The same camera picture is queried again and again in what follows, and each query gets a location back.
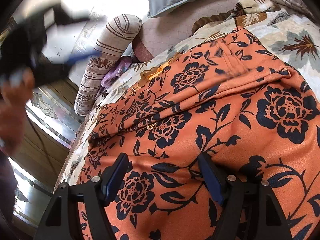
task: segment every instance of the floral bedspread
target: floral bedspread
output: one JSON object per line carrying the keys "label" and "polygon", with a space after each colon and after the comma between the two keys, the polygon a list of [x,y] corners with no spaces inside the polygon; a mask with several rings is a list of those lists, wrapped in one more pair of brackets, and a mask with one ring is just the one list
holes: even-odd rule
{"label": "floral bedspread", "polygon": [[[245,27],[272,54],[298,69],[317,99],[320,99],[320,28],[317,25],[306,16],[270,0],[240,0],[230,17],[219,25],[206,24],[192,37],[164,51],[150,62],[132,65],[131,69],[113,83],[107,93],[100,95],[81,126],[56,186],[62,181],[67,181],[70,185],[76,184],[84,165],[84,157],[88,154],[87,138],[95,127],[103,105],[115,103],[141,79],[142,72],[163,65],[177,53],[183,53],[205,41],[223,37],[237,26]],[[269,51],[261,51],[261,54],[268,54]]]}

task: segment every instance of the black cable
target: black cable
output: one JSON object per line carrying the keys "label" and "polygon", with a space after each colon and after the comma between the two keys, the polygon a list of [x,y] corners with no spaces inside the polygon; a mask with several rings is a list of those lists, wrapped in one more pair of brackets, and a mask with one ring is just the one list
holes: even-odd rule
{"label": "black cable", "polygon": [[47,148],[45,147],[44,142],[43,142],[40,134],[38,133],[38,131],[37,131],[36,128],[34,127],[33,123],[31,122],[28,114],[27,114],[27,119],[28,119],[28,121],[29,121],[32,129],[34,130],[34,132],[36,133],[36,135],[38,136],[38,138],[39,138],[39,140],[40,140],[40,142],[41,142],[41,144],[42,144],[43,151],[44,151],[44,153],[45,153],[45,156],[47,157],[47,160],[48,160],[48,162],[49,162],[49,164],[50,164],[50,166],[51,166],[51,168],[52,168],[53,173],[58,177],[58,174],[57,174],[56,170],[54,169],[54,167],[53,167],[53,165],[52,165],[52,162],[51,162],[51,160],[50,160],[50,158],[49,158],[49,154],[48,154],[48,152],[47,152]]}

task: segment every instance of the wooden wall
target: wooden wall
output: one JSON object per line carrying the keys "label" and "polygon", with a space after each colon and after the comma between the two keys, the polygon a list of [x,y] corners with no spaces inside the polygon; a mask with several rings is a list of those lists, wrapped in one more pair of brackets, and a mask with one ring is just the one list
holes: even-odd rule
{"label": "wooden wall", "polygon": [[71,80],[61,80],[47,85],[60,99],[74,108],[79,88]]}
{"label": "wooden wall", "polygon": [[37,180],[53,189],[58,174],[68,156],[69,149],[48,135],[35,123],[33,123],[33,125],[44,142],[49,158],[54,166],[55,173],[47,160],[38,136],[29,122],[26,124],[25,136],[21,149],[12,157],[12,159]]}

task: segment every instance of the black bracket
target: black bracket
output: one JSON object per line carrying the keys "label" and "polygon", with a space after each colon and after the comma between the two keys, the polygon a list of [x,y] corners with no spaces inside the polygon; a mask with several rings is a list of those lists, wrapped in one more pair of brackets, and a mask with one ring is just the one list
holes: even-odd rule
{"label": "black bracket", "polygon": [[116,240],[104,207],[115,200],[129,166],[121,153],[101,176],[84,184],[62,182],[52,196],[40,221],[34,240],[83,240],[78,203],[84,203],[92,240]]}
{"label": "black bracket", "polygon": [[223,207],[211,240],[234,240],[242,209],[248,210],[243,240],[292,240],[281,205],[269,182],[246,183],[227,175],[210,155],[198,156],[199,168],[214,201]]}

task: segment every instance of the orange floral pants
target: orange floral pants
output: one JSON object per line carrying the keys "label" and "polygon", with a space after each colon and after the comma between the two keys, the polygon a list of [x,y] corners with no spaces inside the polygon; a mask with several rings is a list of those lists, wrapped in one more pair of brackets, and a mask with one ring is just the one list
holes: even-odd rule
{"label": "orange floral pants", "polygon": [[[206,152],[243,181],[267,179],[293,239],[303,240],[320,215],[319,109],[299,72],[238,27],[103,106],[78,182],[124,152],[130,167],[106,208],[117,239],[210,239],[221,207],[199,171],[197,156]],[[88,240],[85,212],[80,204]]]}

